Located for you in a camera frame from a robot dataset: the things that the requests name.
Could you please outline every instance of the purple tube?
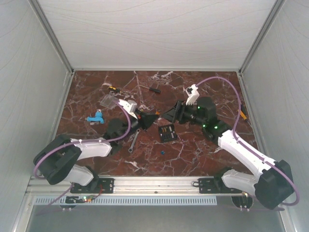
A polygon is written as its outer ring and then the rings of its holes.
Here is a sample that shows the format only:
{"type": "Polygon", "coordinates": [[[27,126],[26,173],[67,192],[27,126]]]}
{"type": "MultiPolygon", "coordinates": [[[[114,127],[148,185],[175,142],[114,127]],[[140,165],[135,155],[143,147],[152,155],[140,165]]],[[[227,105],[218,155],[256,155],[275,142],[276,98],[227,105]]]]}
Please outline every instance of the purple tube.
{"type": "MultiPolygon", "coordinates": [[[[240,117],[241,102],[240,102],[239,94],[238,94],[236,88],[233,86],[233,84],[232,84],[229,80],[227,80],[227,79],[225,79],[225,78],[223,78],[223,77],[220,77],[220,76],[212,76],[212,77],[206,78],[206,79],[204,79],[204,80],[198,82],[198,83],[196,84],[196,86],[199,86],[200,84],[202,84],[202,83],[204,83],[204,82],[206,82],[206,81],[212,80],[212,79],[220,79],[220,80],[223,80],[223,81],[227,82],[227,83],[232,87],[232,89],[235,91],[235,94],[236,94],[236,96],[237,96],[237,100],[238,100],[238,113],[237,113],[236,121],[235,121],[234,126],[233,126],[233,136],[234,136],[234,138],[235,138],[236,141],[237,141],[240,145],[242,145],[245,149],[247,149],[248,151],[250,151],[250,152],[251,152],[252,154],[254,154],[256,157],[258,157],[261,161],[264,161],[264,158],[262,158],[261,156],[259,156],[259,155],[258,155],[256,152],[254,152],[250,147],[246,146],[242,141],[238,141],[239,138],[236,136],[236,126],[237,126],[237,124],[238,124],[239,117],[240,117]]],[[[292,186],[292,188],[293,188],[294,191],[295,191],[295,194],[296,194],[296,199],[295,199],[295,201],[294,201],[293,203],[282,203],[282,204],[283,204],[283,205],[287,205],[287,206],[294,206],[294,205],[298,204],[298,203],[299,203],[299,199],[300,199],[299,191],[298,191],[296,185],[293,183],[293,181],[292,181],[285,173],[283,173],[280,169],[278,169],[276,166],[272,165],[271,163],[269,163],[269,162],[267,162],[267,161],[266,161],[265,163],[268,164],[268,165],[269,165],[270,167],[272,167],[273,169],[275,169],[280,175],[282,175],[282,176],[284,177],[284,179],[286,179],[286,181],[289,182],[289,184],[292,186]]]]}
{"type": "MultiPolygon", "coordinates": [[[[127,122],[128,122],[128,127],[127,127],[127,130],[126,132],[121,135],[120,137],[118,138],[114,138],[114,139],[108,139],[108,140],[104,140],[104,141],[101,141],[102,143],[104,142],[112,142],[112,141],[117,141],[117,140],[120,140],[120,139],[123,139],[127,136],[127,134],[129,134],[130,132],[130,129],[131,129],[131,121],[130,121],[130,117],[128,115],[128,113],[124,110],[124,108],[118,103],[116,102],[116,104],[120,107],[120,109],[122,109],[122,111],[125,113],[126,115],[126,118],[127,118],[127,122]]],[[[43,158],[40,159],[40,161],[35,165],[34,167],[34,170],[33,170],[33,174],[34,176],[37,178],[37,179],[45,179],[44,177],[39,177],[37,175],[37,172],[38,172],[38,168],[39,166],[44,162],[44,160],[47,159],[47,157],[49,157],[50,155],[54,154],[56,151],[60,150],[60,149],[63,149],[67,146],[71,146],[71,145],[74,145],[74,144],[79,144],[79,143],[82,143],[82,144],[86,144],[86,143],[95,143],[95,142],[98,142],[99,139],[87,139],[87,140],[82,140],[81,142],[80,141],[74,141],[74,142],[71,142],[71,143],[68,143],[68,144],[64,144],[64,145],[61,145],[57,148],[55,148],[54,150],[51,150],[50,152],[48,152],[43,158]]]]}

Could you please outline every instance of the cable connector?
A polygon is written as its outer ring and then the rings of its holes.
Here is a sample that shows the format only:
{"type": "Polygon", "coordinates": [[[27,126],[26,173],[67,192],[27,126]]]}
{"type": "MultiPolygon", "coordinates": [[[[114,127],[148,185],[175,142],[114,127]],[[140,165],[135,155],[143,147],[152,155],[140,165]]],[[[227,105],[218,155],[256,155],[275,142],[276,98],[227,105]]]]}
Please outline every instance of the cable connector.
{"type": "Polygon", "coordinates": [[[187,102],[185,103],[186,105],[193,105],[193,103],[196,102],[196,100],[199,97],[197,89],[198,87],[195,84],[193,84],[185,90],[185,92],[188,95],[187,102]]]}

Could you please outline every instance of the mounting plate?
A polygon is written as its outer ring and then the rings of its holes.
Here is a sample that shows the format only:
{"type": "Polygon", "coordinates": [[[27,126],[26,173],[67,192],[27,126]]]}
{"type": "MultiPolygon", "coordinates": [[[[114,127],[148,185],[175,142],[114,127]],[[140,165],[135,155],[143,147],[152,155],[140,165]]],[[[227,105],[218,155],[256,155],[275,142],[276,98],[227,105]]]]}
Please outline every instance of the mounting plate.
{"type": "Polygon", "coordinates": [[[217,193],[242,193],[241,190],[235,188],[228,188],[226,186],[219,189],[215,183],[214,178],[200,178],[198,179],[199,193],[217,194],[217,193]]]}
{"type": "Polygon", "coordinates": [[[93,191],[89,191],[85,186],[75,184],[74,187],[70,190],[71,193],[99,193],[101,190],[100,185],[103,187],[102,194],[113,193],[114,192],[114,182],[113,178],[100,178],[100,182],[93,191]]]}

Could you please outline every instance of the blue valve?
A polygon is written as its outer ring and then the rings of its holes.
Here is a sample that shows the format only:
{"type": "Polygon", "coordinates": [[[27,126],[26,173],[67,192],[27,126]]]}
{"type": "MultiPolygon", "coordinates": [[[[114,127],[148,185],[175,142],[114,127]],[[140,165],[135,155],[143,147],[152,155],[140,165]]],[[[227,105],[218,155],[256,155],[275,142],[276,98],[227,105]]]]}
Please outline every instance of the blue valve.
{"type": "Polygon", "coordinates": [[[104,123],[103,114],[101,110],[97,110],[94,117],[87,117],[88,122],[100,122],[101,124],[104,123]]]}

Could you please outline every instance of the blue toy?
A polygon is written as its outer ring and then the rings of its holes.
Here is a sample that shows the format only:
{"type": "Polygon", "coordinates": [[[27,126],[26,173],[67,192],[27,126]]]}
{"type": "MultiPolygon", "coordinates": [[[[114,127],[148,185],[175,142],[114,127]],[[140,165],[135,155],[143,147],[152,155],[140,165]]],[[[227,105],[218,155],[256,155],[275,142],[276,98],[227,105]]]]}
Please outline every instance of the blue toy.
{"type": "Polygon", "coordinates": [[[101,110],[97,110],[94,117],[87,117],[88,122],[100,122],[101,124],[104,123],[103,114],[101,110]]]}

